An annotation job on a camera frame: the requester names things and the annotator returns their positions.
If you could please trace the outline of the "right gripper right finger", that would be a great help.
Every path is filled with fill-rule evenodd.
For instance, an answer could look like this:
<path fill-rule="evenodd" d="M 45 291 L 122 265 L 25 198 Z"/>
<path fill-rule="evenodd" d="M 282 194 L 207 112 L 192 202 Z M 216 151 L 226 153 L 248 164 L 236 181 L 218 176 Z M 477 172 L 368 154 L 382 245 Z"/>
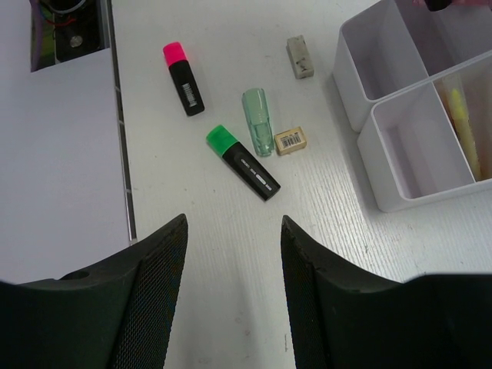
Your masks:
<path fill-rule="evenodd" d="M 388 280 L 317 243 L 289 217 L 281 260 L 297 367 L 491 366 L 489 274 Z"/>

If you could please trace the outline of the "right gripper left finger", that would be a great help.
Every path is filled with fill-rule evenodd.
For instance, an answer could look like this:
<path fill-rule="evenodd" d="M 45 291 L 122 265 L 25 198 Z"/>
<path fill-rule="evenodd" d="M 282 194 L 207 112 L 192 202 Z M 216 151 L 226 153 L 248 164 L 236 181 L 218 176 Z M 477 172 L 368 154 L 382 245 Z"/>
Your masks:
<path fill-rule="evenodd" d="M 1 285 L 3 368 L 162 368 L 188 246 L 180 214 L 59 279 Z"/>

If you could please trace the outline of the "yellow thin pen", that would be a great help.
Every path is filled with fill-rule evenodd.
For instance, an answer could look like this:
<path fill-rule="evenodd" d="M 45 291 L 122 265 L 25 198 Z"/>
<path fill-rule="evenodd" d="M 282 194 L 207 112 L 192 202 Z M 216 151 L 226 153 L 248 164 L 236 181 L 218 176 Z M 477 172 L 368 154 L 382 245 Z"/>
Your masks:
<path fill-rule="evenodd" d="M 474 179 L 482 179 L 480 160 L 474 134 L 470 125 L 470 116 L 464 96 L 458 88 L 452 88 L 448 96 L 451 117 L 464 155 L 468 161 Z"/>

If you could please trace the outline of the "green transparent highlighter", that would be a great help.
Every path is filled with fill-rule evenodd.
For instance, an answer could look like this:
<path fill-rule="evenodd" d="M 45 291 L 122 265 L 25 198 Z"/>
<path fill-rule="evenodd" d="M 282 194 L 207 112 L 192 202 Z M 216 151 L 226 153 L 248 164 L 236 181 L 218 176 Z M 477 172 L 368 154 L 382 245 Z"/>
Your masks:
<path fill-rule="evenodd" d="M 254 150 L 258 156 L 270 156 L 274 150 L 271 117 L 263 88 L 250 88 L 241 102 Z"/>

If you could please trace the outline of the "right white organizer box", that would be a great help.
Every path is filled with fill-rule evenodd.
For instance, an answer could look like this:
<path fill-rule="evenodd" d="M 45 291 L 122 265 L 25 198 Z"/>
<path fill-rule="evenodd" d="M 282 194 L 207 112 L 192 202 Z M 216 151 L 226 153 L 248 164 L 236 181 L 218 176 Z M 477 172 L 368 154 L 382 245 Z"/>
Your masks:
<path fill-rule="evenodd" d="M 442 101 L 443 80 L 454 78 L 464 90 L 469 122 L 482 172 L 491 173 L 491 54 L 378 102 L 358 137 L 377 206 L 385 212 L 486 191 L 455 134 Z"/>

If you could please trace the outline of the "white organizer box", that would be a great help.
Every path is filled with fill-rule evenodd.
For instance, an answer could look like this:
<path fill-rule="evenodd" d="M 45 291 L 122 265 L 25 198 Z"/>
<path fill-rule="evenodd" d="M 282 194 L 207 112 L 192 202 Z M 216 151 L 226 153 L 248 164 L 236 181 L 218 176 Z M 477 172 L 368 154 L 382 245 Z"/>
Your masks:
<path fill-rule="evenodd" d="M 340 27 L 333 76 L 359 132 L 379 101 L 490 52 L 487 4 L 431 12 L 410 1 L 379 1 Z"/>
<path fill-rule="evenodd" d="M 486 191 L 455 134 L 442 101 L 443 80 L 454 78 L 464 90 L 469 122 L 482 172 L 491 173 L 491 54 L 378 102 L 358 137 L 377 206 L 385 212 Z"/>

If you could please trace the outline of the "small tan eraser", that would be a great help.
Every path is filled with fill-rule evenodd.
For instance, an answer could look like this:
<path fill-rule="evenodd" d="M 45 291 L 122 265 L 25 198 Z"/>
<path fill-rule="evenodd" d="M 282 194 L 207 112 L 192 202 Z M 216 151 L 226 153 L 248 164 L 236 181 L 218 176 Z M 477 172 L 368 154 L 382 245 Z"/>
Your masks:
<path fill-rule="evenodd" d="M 307 139 L 301 127 L 283 131 L 274 136 L 274 143 L 278 155 L 288 155 L 306 148 Z"/>

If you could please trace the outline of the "green black highlighter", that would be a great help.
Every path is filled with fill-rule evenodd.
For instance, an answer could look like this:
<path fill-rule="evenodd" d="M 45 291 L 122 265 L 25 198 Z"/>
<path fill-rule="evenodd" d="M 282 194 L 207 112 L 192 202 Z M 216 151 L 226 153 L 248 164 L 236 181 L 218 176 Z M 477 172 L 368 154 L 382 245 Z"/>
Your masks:
<path fill-rule="evenodd" d="M 281 185 L 223 125 L 213 128 L 206 136 L 208 145 L 230 169 L 263 201 L 277 194 Z"/>

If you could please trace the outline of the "pink black highlighter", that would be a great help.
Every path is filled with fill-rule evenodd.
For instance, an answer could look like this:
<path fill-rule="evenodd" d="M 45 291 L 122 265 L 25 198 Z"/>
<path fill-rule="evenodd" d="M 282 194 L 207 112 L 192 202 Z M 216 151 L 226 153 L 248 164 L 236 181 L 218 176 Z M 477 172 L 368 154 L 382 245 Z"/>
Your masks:
<path fill-rule="evenodd" d="M 167 44 L 163 47 L 163 55 L 186 115 L 202 113 L 204 102 L 181 43 Z"/>

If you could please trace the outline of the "grey eraser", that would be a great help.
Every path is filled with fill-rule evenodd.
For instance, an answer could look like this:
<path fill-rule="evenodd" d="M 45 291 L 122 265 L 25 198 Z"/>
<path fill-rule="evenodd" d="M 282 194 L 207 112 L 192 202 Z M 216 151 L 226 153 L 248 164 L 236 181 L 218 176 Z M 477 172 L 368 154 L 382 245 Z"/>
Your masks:
<path fill-rule="evenodd" d="M 303 35 L 287 40 L 286 49 L 296 79 L 314 76 L 314 65 Z"/>

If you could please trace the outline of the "left white organizer box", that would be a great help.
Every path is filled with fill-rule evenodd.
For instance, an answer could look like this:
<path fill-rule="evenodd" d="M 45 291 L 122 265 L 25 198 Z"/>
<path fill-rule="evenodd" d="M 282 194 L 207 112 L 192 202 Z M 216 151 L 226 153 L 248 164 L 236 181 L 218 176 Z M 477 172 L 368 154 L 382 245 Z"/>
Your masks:
<path fill-rule="evenodd" d="M 410 1 L 379 1 L 340 27 L 333 76 L 359 132 L 379 101 L 490 52 L 487 4 L 431 12 Z"/>

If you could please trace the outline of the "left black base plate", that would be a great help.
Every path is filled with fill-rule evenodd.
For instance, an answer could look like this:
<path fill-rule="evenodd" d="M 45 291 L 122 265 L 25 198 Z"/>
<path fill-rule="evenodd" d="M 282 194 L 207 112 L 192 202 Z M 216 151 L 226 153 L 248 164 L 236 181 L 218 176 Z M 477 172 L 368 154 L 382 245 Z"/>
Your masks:
<path fill-rule="evenodd" d="M 109 45 L 110 1 L 31 1 L 31 71 L 98 52 Z"/>

